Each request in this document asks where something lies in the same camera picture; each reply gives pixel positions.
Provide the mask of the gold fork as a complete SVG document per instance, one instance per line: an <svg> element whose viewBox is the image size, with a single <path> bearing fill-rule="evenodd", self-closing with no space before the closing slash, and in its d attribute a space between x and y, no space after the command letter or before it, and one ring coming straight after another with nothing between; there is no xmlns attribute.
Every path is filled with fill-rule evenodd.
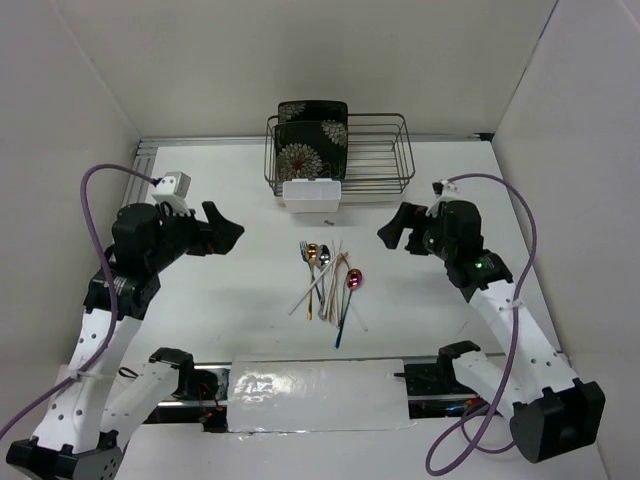
<svg viewBox="0 0 640 480"><path fill-rule="evenodd" d="M323 300L321 303L321 307L318 311L318 314L322 321L325 321L328 323L332 322L331 311L335 303L339 268L342 265L348 264L348 258L349 258L348 252L340 252L333 258L331 265L325 269L325 273L328 274L329 282L327 286L324 288Z"/></svg>

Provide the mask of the iridescent pink spoon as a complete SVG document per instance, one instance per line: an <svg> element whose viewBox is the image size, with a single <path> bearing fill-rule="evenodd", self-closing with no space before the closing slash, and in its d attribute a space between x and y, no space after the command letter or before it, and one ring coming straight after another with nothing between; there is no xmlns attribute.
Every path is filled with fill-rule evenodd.
<svg viewBox="0 0 640 480"><path fill-rule="evenodd" d="M349 271L348 277L347 277L347 286L348 286L349 290L348 290L348 293L347 293L346 305L345 305L345 309L344 309L344 316L343 316L343 320L342 320L342 325L340 327L338 327L338 334L337 334L336 341L335 341L335 348L336 349L339 349L340 346L341 346L344 327L345 327L345 322L346 322L346 318L347 318L347 315L348 315L348 309L350 307L350 303L351 303L351 299L352 299L353 293L361 287L362 282L363 282L363 274L362 274L362 272L357 268L351 269Z"/></svg>

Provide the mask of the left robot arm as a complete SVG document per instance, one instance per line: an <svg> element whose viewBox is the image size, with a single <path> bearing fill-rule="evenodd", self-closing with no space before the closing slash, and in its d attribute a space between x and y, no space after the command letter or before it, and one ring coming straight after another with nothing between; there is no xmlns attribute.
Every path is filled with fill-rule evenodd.
<svg viewBox="0 0 640 480"><path fill-rule="evenodd" d="M215 204L175 211L169 203L121 208L105 250L107 272L90 280L67 377L28 439L9 447L6 461L31 479L112 479L133 433L167 397L190 398L198 385L192 354L161 347L133 382L109 397L122 359L160 289L159 275L182 255L229 253L242 226Z"/></svg>

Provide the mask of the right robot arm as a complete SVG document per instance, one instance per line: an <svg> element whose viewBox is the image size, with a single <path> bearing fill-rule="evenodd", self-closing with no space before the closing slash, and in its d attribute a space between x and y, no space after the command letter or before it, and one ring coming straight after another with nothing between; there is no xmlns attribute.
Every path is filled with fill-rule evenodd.
<svg viewBox="0 0 640 480"><path fill-rule="evenodd" d="M503 347L497 367L470 341L439 351L436 379L448 392L464 386L509 423L512 440L531 463L593 444L606 397L583 382L546 338L521 301L510 270L484 246L478 208L445 200L431 208L404 202L377 235L388 249L410 232L407 251L441 259L449 281L480 315Z"/></svg>

